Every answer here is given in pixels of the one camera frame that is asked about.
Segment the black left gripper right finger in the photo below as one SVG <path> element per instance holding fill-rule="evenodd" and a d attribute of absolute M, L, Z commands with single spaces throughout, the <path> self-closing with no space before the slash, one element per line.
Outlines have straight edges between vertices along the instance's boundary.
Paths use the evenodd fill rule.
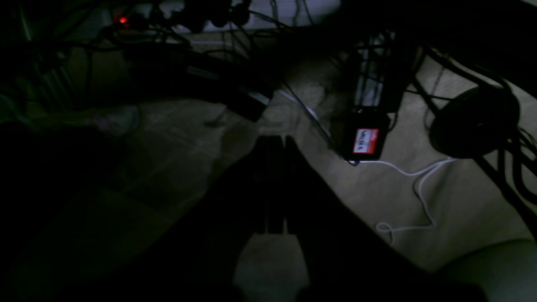
<path fill-rule="evenodd" d="M 420 270 L 395 252 L 347 208 L 285 139 L 291 205 L 288 226 L 297 235 L 310 285 L 299 302 L 418 302 Z"/>

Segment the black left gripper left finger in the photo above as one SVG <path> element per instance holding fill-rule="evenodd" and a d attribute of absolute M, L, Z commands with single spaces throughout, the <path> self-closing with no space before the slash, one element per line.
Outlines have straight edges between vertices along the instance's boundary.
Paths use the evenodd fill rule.
<path fill-rule="evenodd" d="M 140 258 L 148 302 L 243 302 L 233 284 L 238 258 L 265 226 L 277 137 L 261 136 Z"/>

